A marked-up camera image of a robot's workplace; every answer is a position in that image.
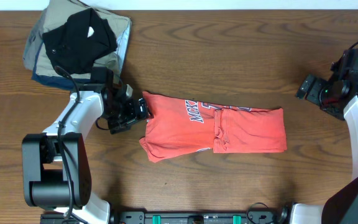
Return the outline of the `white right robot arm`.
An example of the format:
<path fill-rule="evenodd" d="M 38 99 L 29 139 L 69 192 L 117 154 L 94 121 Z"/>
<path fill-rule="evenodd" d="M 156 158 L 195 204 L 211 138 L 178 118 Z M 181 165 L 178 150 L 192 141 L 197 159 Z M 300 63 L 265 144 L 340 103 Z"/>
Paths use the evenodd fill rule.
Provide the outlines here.
<path fill-rule="evenodd" d="M 306 99 L 321 110 L 344 120 L 351 139 L 352 180 L 324 205 L 295 203 L 289 223 L 358 223 L 358 78 L 329 82 L 308 75 L 296 97 Z"/>

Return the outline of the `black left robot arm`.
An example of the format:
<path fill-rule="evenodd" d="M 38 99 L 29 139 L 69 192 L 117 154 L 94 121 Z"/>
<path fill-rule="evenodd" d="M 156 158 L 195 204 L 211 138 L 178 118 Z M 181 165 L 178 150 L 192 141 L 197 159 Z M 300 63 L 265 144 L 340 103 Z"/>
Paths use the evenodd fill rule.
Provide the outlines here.
<path fill-rule="evenodd" d="M 115 85 L 107 68 L 94 68 L 92 82 L 85 84 L 62 67 L 54 69 L 73 90 L 53 124 L 22 140 L 25 202 L 45 210 L 41 223 L 118 223 L 111 204 L 92 191 L 85 139 L 100 119 L 111 134 L 129 130 L 147 117 L 147 103 L 133 98 L 130 85 Z"/>

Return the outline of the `red orange t-shirt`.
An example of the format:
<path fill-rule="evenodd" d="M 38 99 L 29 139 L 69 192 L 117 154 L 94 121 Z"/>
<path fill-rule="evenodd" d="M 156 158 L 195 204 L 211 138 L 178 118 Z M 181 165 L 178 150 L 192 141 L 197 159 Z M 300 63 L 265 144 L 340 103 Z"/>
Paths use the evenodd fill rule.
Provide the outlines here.
<path fill-rule="evenodd" d="M 287 150 L 283 109 L 216 105 L 143 92 L 149 109 L 140 145 L 152 162 L 212 150 L 215 154 Z"/>

